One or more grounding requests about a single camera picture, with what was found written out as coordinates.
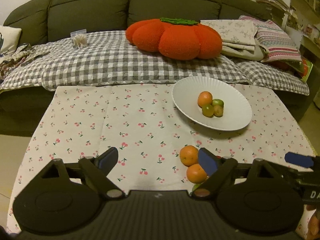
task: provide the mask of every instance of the orange pumpkin pillow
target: orange pumpkin pillow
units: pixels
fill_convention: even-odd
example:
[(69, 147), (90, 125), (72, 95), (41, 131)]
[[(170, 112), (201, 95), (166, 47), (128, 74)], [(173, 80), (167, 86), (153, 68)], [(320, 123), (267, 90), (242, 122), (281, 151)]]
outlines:
[(131, 44), (149, 52), (177, 59), (217, 57), (222, 50), (222, 39), (214, 29), (183, 19), (152, 19), (132, 24), (126, 30)]

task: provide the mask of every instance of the table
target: table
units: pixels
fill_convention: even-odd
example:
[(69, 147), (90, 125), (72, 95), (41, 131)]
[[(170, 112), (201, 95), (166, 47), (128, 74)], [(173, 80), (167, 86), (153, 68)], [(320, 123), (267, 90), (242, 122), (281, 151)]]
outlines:
[[(193, 184), (179, 159), (185, 145), (205, 147), (243, 163), (264, 158), (287, 165), (283, 158), (288, 151), (313, 155), (299, 125), (272, 90), (232, 86), (248, 99), (253, 112), (250, 124), (234, 132), (211, 130), (185, 117), (172, 102), (172, 84), (58, 87), (19, 168), (7, 231), (20, 231), (11, 209), (14, 197), (53, 158), (72, 163), (117, 147), (118, 164), (108, 178), (128, 193), (190, 191)], [(311, 214), (305, 212), (298, 226), (302, 236)]]

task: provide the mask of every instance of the sofa cushion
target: sofa cushion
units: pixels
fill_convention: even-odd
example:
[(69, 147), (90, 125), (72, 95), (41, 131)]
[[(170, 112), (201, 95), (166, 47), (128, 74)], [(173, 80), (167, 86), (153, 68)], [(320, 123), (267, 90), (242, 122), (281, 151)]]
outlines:
[(154, 18), (217, 19), (221, 0), (130, 0), (128, 26)]
[(52, 0), (48, 15), (49, 41), (73, 31), (125, 30), (129, 0)]
[(21, 28), (19, 44), (31, 45), (48, 42), (47, 9), (51, 0), (31, 0), (10, 13), (5, 26)]
[(222, 7), (219, 19), (236, 20), (241, 15), (251, 16), (254, 18), (269, 20), (271, 19), (270, 11), (264, 4), (256, 3), (251, 0), (221, 0)]

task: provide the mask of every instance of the mandarin orange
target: mandarin orange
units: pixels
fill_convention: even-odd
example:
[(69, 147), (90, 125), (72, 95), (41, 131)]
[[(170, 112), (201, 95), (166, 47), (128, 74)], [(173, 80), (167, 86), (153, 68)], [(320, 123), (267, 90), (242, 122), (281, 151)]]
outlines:
[(180, 160), (186, 166), (198, 163), (198, 149), (192, 145), (187, 145), (180, 150)]
[(187, 169), (187, 178), (192, 183), (202, 183), (207, 179), (207, 174), (199, 163), (193, 164)]
[(198, 106), (203, 107), (205, 105), (212, 104), (212, 94), (208, 91), (203, 91), (198, 97)]

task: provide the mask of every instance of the green lime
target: green lime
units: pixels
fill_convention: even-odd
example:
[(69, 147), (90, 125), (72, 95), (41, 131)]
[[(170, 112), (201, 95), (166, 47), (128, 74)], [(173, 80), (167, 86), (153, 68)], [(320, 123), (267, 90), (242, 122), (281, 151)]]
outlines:
[(221, 117), (223, 115), (223, 108), (221, 106), (215, 105), (213, 107), (213, 112), (216, 117)]
[(221, 106), (224, 107), (224, 102), (221, 99), (212, 100), (212, 106)]
[(195, 191), (201, 184), (194, 184), (191, 191)]
[(204, 105), (202, 107), (202, 114), (206, 117), (212, 117), (214, 114), (214, 109), (212, 105)]

